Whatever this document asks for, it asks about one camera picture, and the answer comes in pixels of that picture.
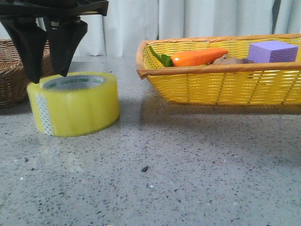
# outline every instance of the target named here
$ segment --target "dark speck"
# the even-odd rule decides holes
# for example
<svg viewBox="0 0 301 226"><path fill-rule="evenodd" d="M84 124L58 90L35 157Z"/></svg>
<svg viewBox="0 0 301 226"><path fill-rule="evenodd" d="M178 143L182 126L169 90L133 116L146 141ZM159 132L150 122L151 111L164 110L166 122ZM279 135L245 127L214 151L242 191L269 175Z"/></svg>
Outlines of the dark speck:
<svg viewBox="0 0 301 226"><path fill-rule="evenodd" d="M146 166L146 167L143 167L141 171L146 172L148 169L149 169L149 166Z"/></svg>

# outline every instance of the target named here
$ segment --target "packing tape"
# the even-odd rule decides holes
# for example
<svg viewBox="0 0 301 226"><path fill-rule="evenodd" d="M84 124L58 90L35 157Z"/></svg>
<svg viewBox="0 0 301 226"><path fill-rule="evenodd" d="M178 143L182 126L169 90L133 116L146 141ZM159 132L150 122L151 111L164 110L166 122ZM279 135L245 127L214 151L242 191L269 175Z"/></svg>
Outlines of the packing tape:
<svg viewBox="0 0 301 226"><path fill-rule="evenodd" d="M48 135L86 135L119 118L117 79L109 73L53 75L30 83L27 92L36 127Z"/></svg>

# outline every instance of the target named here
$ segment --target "orange carrot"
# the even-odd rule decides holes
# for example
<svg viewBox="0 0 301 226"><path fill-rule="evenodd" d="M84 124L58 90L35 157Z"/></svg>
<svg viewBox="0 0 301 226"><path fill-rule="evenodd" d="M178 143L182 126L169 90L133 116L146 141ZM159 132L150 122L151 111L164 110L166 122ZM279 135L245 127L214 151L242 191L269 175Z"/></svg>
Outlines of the orange carrot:
<svg viewBox="0 0 301 226"><path fill-rule="evenodd" d="M197 51L177 52L171 56L171 60L176 67L198 66L210 63L225 54L228 54L228 50L224 48L207 48Z"/></svg>

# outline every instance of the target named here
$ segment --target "basket rim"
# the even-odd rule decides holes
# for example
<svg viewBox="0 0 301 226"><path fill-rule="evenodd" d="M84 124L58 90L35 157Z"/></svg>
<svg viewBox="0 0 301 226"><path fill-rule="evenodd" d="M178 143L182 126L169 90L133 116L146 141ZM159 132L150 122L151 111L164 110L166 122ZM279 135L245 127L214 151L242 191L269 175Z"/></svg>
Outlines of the basket rim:
<svg viewBox="0 0 301 226"><path fill-rule="evenodd" d="M141 79L147 76L176 75L176 74L203 74L203 73L230 73L230 72L254 72L271 70L301 70L301 62L284 63L256 63L243 65L202 65L185 67L165 67L158 69L146 69L143 62L143 51L155 43L177 43L186 41L220 42L227 40L256 40L256 39L294 39L301 38L301 33L296 34L269 34L269 35L244 35L244 36L211 36L164 40L143 40L140 42L136 53L136 70Z"/></svg>

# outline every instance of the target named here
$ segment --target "wicker basket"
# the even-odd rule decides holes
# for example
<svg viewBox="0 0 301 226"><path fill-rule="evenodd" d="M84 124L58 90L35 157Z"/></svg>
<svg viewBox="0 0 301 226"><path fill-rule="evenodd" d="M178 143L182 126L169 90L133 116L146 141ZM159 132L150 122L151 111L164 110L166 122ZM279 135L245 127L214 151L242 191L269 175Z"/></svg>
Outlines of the wicker basket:
<svg viewBox="0 0 301 226"><path fill-rule="evenodd" d="M44 50L42 71L42 76L54 74L48 44ZM12 40L0 40L0 108L15 106L23 100L29 82Z"/></svg>
<svg viewBox="0 0 301 226"><path fill-rule="evenodd" d="M253 42L279 40L299 46L296 62L168 67L152 55L211 47L246 58ZM168 101L203 105L301 104L301 34L200 37L142 41L136 55L139 76L147 78Z"/></svg>

